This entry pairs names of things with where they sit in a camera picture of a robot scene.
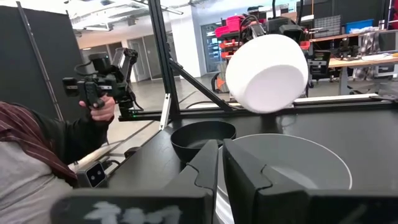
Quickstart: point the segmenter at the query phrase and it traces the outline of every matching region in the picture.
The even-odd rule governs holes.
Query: ceiling light
[[[72,27],[74,30],[111,31],[105,27]]]
[[[112,2],[112,1],[110,1],[110,0],[101,0],[101,4],[102,4],[103,6],[107,6],[108,4],[112,4],[112,3],[114,3],[114,2]]]
[[[139,1],[134,1],[134,3],[135,3],[135,4],[138,4],[138,5],[140,5],[140,6],[143,6],[143,7],[148,7],[148,3],[139,2]]]
[[[134,2],[138,2],[138,3],[141,3],[141,4],[145,4],[145,5],[148,5],[148,0],[133,0]],[[160,6],[163,10],[166,10],[166,11],[168,11],[168,12],[172,12],[172,13],[174,13],[174,14],[177,14],[177,15],[182,15],[182,14],[184,14],[183,12],[181,12],[181,11],[178,11],[178,10],[175,10],[175,9],[173,9],[173,8],[171,8],[171,7],[167,7],[167,6]]]
[[[301,21],[302,22],[304,22],[304,21],[310,21],[310,20],[313,20],[314,19],[314,16],[313,15],[308,15],[308,16],[303,16],[303,17],[301,17]]]

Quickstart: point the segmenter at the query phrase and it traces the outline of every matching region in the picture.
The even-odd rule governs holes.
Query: black jacket
[[[74,122],[50,119],[30,110],[40,126],[44,137],[49,140],[54,153],[64,164],[78,161],[106,142],[109,124],[96,122],[91,118],[80,118]]]

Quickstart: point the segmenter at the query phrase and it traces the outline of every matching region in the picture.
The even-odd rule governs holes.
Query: hand
[[[105,106],[100,109],[91,108],[91,116],[95,121],[110,121],[114,116],[114,99],[104,95],[101,97],[101,100],[104,101]],[[79,105],[86,107],[86,103],[83,101],[80,101]]]

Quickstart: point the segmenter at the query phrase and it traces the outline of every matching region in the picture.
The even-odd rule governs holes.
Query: white label
[[[118,216],[121,209],[108,202],[98,202],[94,205],[96,210],[85,215],[85,220],[101,220],[101,224],[118,224]],[[176,205],[165,207],[161,210],[145,214],[140,208],[129,208],[123,214],[120,223],[127,224],[178,224],[181,210]]]

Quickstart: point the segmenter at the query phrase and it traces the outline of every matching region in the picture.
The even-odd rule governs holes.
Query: plaid scarf
[[[361,55],[375,54],[380,52],[379,46],[379,32],[370,32],[364,34],[362,37],[361,48],[359,49]],[[373,79],[379,74],[377,67],[356,68],[354,70],[354,78],[358,79]]]
[[[54,154],[51,140],[44,138],[29,110],[0,101],[0,141],[17,142],[27,155],[51,167],[56,176],[75,183],[75,173]]]

